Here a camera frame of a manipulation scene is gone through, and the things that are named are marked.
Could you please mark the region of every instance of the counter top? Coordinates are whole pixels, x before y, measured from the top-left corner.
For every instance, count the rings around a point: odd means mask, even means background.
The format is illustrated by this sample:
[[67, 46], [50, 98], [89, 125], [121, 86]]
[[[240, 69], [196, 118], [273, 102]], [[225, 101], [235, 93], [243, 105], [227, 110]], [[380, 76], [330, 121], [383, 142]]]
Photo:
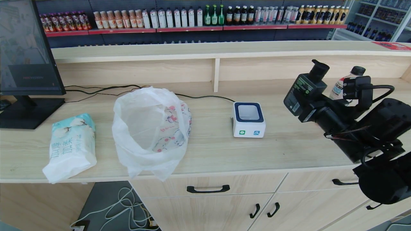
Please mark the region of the counter top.
[[[185, 101], [193, 116], [188, 149], [174, 175], [230, 173], [314, 167], [349, 166], [352, 163], [315, 123], [300, 123], [283, 105], [293, 79], [268, 81], [223, 81], [218, 95], [239, 102], [259, 102], [266, 118], [262, 139], [234, 138], [230, 120], [232, 103], [224, 99], [204, 98]], [[336, 79], [325, 79], [329, 92]], [[373, 84], [396, 87], [390, 97], [411, 103], [411, 84], [402, 79], [373, 79]], [[155, 84], [157, 88], [192, 96], [211, 95], [211, 83]], [[125, 89], [108, 90], [120, 93]], [[375, 96], [384, 90], [376, 90]], [[66, 101], [86, 98], [68, 92]], [[126, 168], [118, 161], [112, 138], [113, 104], [116, 96], [96, 95], [81, 102], [66, 103], [34, 131], [0, 131], [0, 182], [47, 182], [42, 168], [48, 164], [51, 126], [68, 117], [89, 113], [96, 124], [97, 165], [64, 182], [128, 180]], [[400, 137], [411, 150], [411, 132]], [[143, 176], [151, 175], [142, 172]]]
[[302, 55], [411, 56], [365, 41], [267, 41], [82, 46], [52, 49], [56, 63], [251, 58]]

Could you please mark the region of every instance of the computer monitor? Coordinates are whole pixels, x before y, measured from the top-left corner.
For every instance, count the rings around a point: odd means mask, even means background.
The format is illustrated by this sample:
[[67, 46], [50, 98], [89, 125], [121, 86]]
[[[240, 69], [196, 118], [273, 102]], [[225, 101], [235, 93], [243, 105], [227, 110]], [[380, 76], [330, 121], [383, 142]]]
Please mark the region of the computer monitor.
[[35, 129], [64, 99], [63, 83], [34, 1], [0, 1], [0, 95], [17, 101], [0, 113], [0, 128]]

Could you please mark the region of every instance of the monitor screen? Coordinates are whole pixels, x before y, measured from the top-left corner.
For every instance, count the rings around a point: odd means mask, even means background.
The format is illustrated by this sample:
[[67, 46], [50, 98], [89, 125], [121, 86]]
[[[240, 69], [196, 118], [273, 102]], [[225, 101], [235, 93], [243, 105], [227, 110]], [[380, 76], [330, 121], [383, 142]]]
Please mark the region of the monitor screen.
[[65, 94], [34, 1], [0, 1], [0, 93]]

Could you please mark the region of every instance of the plastic bag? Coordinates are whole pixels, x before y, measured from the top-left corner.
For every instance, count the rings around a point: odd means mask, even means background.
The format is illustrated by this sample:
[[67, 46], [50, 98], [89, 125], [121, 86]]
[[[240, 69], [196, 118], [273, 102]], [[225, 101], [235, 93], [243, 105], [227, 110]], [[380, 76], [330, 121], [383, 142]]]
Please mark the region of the plastic bag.
[[167, 89], [142, 88], [119, 97], [112, 131], [129, 176], [148, 170], [165, 181], [187, 150], [191, 118], [187, 104]]
[[96, 165], [96, 127], [89, 114], [53, 124], [50, 161], [43, 168], [49, 183], [55, 184]]

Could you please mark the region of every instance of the red sign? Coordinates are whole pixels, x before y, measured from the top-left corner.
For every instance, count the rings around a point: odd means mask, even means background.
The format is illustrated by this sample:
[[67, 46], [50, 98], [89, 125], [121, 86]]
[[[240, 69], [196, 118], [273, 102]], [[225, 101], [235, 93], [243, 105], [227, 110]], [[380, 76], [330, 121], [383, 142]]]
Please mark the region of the red sign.
[[380, 46], [386, 47], [390, 50], [396, 50], [396, 51], [411, 51], [411, 47], [404, 46], [402, 44], [399, 44], [397, 42], [373, 42], [375, 44], [378, 44]]

